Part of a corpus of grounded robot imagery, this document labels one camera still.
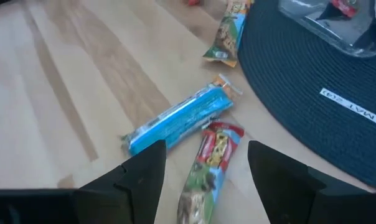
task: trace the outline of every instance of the round placemat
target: round placemat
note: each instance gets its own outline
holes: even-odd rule
[[[256,95],[294,137],[376,187],[376,57],[340,53],[282,15],[278,0],[252,6],[238,57]]]

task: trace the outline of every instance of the blue granola bar wrapper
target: blue granola bar wrapper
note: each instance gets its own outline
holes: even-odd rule
[[[241,94],[220,74],[193,96],[123,136],[122,148],[134,156],[157,140],[164,139],[167,150],[170,150],[184,137],[206,126],[233,106],[234,100]]]

